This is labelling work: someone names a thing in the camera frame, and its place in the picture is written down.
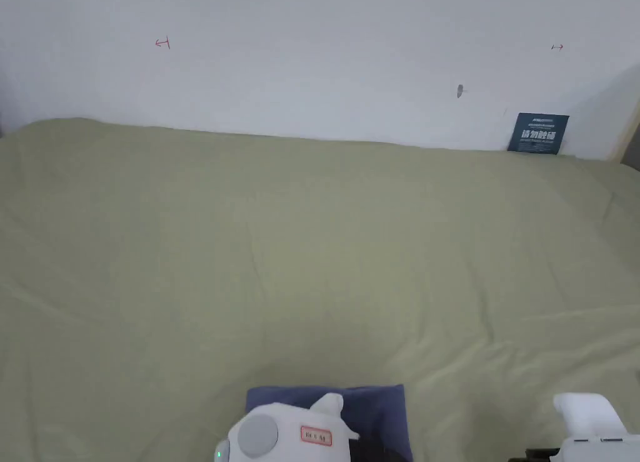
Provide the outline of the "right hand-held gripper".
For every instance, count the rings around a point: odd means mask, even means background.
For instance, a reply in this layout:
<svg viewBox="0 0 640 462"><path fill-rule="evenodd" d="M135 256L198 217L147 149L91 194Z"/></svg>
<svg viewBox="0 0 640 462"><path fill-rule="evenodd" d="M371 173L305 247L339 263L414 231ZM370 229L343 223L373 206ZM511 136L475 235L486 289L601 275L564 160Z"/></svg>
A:
<svg viewBox="0 0 640 462"><path fill-rule="evenodd" d="M528 448L509 461L639 461L639 435L626 431L607 398L560 393L553 398L568 437L559 448Z"/></svg>

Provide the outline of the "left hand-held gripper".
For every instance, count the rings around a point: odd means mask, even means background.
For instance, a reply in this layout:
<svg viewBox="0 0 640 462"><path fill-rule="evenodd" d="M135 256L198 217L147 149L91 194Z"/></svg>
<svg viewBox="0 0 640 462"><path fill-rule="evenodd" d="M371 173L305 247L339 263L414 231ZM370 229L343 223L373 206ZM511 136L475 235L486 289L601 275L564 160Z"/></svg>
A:
<svg viewBox="0 0 640 462"><path fill-rule="evenodd" d="M216 461L350 461L361 436L341 418L341 394L309 409L271 403L252 409L216 446Z"/></svg>

